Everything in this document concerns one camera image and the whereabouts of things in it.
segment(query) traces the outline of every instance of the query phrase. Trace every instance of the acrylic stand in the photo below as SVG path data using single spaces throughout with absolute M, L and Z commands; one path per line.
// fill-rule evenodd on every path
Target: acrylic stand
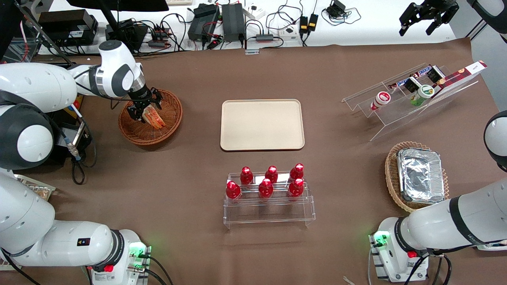
M 234 181 L 241 188 L 241 198 L 224 199 L 224 225 L 231 229 L 232 224 L 305 222 L 308 226 L 315 221 L 313 196 L 304 180 L 304 192 L 299 197 L 287 197 L 289 171 L 279 171 L 278 181 L 273 184 L 273 195 L 268 199 L 259 198 L 259 183 L 264 172 L 253 172 L 252 184 L 241 185 L 240 173 L 230 173 L 227 182 Z
M 435 109 L 447 105 L 457 97 L 455 95 L 456 93 L 478 82 L 477 80 L 467 82 L 433 99 L 424 101 L 420 106 L 413 106 L 410 103 L 412 93 L 404 86 L 394 89 L 387 88 L 389 84 L 406 79 L 410 77 L 410 74 L 416 73 L 427 66 L 428 64 L 423 63 L 342 100 L 342 103 L 347 103 L 352 111 L 356 111 L 359 108 L 367 118 L 380 121 L 382 127 L 370 141 L 388 134 Z M 440 70 L 446 76 L 451 74 L 445 66 L 440 67 Z M 419 77 L 417 80 L 421 84 L 433 85 L 433 82 L 426 75 Z M 382 106 L 376 111 L 372 111 L 370 104 L 380 91 L 388 92 L 391 95 L 391 101 L 389 104 Z

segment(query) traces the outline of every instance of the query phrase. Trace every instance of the food package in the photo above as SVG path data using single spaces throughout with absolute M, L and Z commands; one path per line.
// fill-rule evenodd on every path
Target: food package
M 400 191 L 407 202 L 436 204 L 445 199 L 440 155 L 416 148 L 397 154 Z
M 162 120 L 157 112 L 157 109 L 155 109 L 153 105 L 149 105 L 144 109 L 144 111 L 142 111 L 142 118 L 156 130 L 166 126 L 164 120 Z

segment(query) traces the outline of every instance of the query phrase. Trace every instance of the red drink bottle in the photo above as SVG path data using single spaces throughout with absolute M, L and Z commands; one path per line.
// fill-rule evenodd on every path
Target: red drink bottle
M 241 175 L 239 176 L 239 178 L 241 179 L 241 184 L 245 185 L 252 183 L 252 181 L 254 180 L 254 175 L 250 171 L 250 168 L 245 166 L 241 170 Z
M 269 198 L 273 194 L 273 184 L 268 178 L 264 178 L 259 184 L 259 198 Z
M 303 169 L 304 166 L 301 163 L 296 164 L 294 168 L 291 170 L 290 181 L 294 181 L 295 179 L 303 179 Z
M 266 171 L 264 178 L 269 179 L 269 181 L 271 181 L 271 184 L 276 183 L 278 181 L 278 172 L 276 171 L 276 166 L 271 165 L 268 168 L 268 171 Z
M 287 196 L 288 197 L 298 197 L 303 194 L 305 188 L 303 187 L 303 180 L 298 178 L 289 185 Z
M 227 182 L 227 188 L 225 194 L 229 199 L 239 199 L 241 197 L 241 188 L 234 181 Z

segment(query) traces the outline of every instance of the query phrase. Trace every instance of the round wicker basket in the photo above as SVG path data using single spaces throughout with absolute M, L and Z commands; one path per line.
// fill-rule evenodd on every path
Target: round wicker basket
M 391 197 L 396 202 L 396 204 L 398 204 L 398 206 L 400 206 L 403 210 L 407 212 L 413 212 L 417 209 L 424 208 L 429 205 L 415 202 L 407 202 L 402 198 L 400 192 L 400 176 L 398 174 L 399 173 L 398 160 L 396 155 L 398 151 L 406 148 L 418 148 L 430 150 L 427 146 L 414 141 L 404 141 L 395 145 L 391 149 L 385 160 L 385 180 L 387 182 L 389 194 L 391 194 Z M 447 175 L 443 168 L 442 168 L 442 179 L 444 180 L 445 198 L 449 199 L 449 183 L 447 182 Z
M 157 112 L 164 120 L 165 127 L 156 130 L 148 123 L 132 120 L 127 112 L 127 108 L 133 105 L 132 102 L 125 104 L 118 116 L 120 131 L 131 143 L 140 146 L 154 145 L 171 136 L 178 128 L 183 116 L 182 103 L 171 92 L 159 91 L 162 95 L 162 101 L 160 102 L 162 109 L 157 109 Z

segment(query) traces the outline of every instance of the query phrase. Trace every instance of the power adapter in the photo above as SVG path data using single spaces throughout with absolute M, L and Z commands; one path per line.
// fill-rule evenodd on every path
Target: power adapter
M 272 42 L 274 40 L 273 38 L 273 34 L 258 34 L 256 35 L 255 37 L 255 41 L 258 42 L 258 43 L 268 43 L 268 42 Z
M 150 40 L 148 41 L 148 46 L 150 48 L 169 48 L 171 44 L 167 40 Z
M 309 31 L 315 31 L 315 28 L 317 27 L 317 20 L 318 20 L 317 14 L 310 15 L 310 22 L 308 23 L 308 30 Z
M 308 32 L 308 17 L 301 16 L 299 18 L 299 34 L 304 34 Z

